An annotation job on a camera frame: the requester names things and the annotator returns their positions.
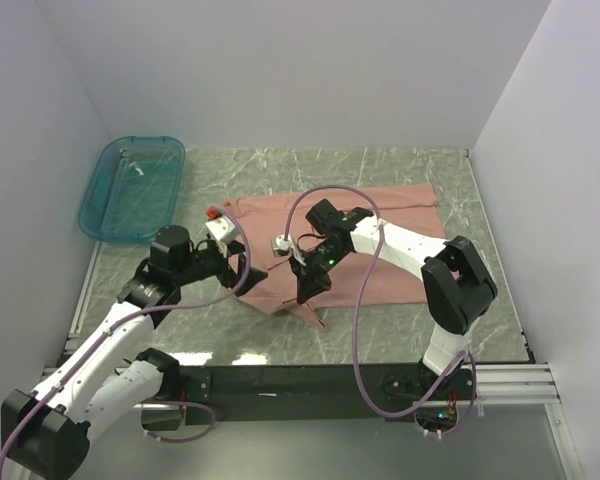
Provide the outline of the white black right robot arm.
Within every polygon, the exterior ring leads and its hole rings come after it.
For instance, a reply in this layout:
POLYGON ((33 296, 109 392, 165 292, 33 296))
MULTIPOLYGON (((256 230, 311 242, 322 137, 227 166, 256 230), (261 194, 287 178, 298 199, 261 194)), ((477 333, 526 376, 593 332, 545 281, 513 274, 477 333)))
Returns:
POLYGON ((444 240, 394 225, 371 210, 336 209, 327 199, 305 215, 321 241, 309 251, 298 248, 289 234, 276 238, 290 255, 296 277, 296 301, 307 302, 331 289, 329 272, 350 254, 383 260, 422 282, 434 329, 421 360, 419 387, 440 399, 454 386, 447 368, 461 362, 473 325, 498 296, 498 288, 474 244, 463 236, 444 240))

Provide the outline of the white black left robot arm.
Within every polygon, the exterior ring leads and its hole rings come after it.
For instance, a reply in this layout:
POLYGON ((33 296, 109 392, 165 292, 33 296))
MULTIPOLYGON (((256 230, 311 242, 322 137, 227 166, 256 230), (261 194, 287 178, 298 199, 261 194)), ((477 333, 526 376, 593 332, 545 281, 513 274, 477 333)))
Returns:
POLYGON ((181 405, 180 364, 149 349, 120 375, 124 353, 153 333, 174 310, 181 290, 214 277, 228 296, 246 293, 257 274, 237 220, 206 223, 191 241, 182 226, 161 228, 116 302, 74 354, 31 391, 13 390, 1 406, 0 479, 69 479, 91 445, 136 404, 155 399, 181 405))

